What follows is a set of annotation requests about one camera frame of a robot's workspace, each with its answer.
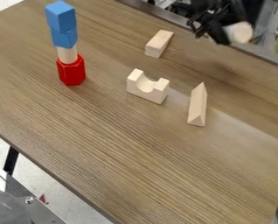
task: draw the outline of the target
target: blue block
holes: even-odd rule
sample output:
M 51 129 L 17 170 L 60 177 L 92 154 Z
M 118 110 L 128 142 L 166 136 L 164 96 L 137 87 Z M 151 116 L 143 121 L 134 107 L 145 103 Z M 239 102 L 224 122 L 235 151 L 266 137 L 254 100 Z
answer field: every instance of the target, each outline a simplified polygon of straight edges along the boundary
M 53 28 L 50 28 L 50 30 L 52 35 L 52 43 L 55 46 L 72 48 L 78 41 L 78 32 L 76 27 L 65 33 L 55 31 Z
M 49 26 L 57 32 L 68 32 L 77 27 L 76 11 L 64 1 L 46 5 L 45 17 Z

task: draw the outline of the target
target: floor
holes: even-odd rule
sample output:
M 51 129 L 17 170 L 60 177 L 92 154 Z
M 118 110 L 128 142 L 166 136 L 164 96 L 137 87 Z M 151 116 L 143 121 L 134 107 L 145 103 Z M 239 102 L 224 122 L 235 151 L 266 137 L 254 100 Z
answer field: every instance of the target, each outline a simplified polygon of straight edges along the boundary
M 0 139 L 0 167 L 3 167 L 9 145 Z M 46 201 L 59 217 L 72 224 L 110 224 L 111 222 L 68 191 L 64 186 L 41 171 L 23 156 L 19 156 L 13 177 L 37 197 Z

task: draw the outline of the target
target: metal frame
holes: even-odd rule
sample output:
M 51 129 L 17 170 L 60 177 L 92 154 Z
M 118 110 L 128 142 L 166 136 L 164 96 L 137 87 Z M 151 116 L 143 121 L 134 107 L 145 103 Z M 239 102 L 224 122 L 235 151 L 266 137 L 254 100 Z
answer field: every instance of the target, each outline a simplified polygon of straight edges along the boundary
M 7 172 L 9 175 L 12 176 L 14 169 L 16 167 L 17 158 L 18 158 L 18 151 L 15 150 L 12 146 L 10 147 L 7 158 L 4 164 L 4 171 Z

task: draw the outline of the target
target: wood grain tabletop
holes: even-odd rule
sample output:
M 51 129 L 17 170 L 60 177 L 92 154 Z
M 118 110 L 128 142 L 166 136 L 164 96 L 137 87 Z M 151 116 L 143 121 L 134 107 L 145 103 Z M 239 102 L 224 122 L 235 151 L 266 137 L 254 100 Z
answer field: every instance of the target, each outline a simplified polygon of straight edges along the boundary
M 72 0 L 87 80 L 66 87 L 48 2 L 0 12 L 0 137 L 116 223 L 269 224 L 278 205 L 278 67 L 116 1 Z M 161 59 L 144 56 L 159 29 L 173 40 Z M 170 80 L 163 105 L 127 94 L 134 68 Z M 202 81 L 205 128 L 186 123 Z

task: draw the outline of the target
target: red block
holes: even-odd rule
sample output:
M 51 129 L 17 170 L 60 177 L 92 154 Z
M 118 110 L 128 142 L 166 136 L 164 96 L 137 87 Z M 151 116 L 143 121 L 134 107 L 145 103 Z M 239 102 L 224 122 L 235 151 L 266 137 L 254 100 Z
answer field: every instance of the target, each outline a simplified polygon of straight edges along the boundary
M 56 60 L 59 78 L 67 86 L 77 86 L 86 79 L 85 63 L 78 54 L 78 59 L 72 64 L 62 63 L 59 59 Z

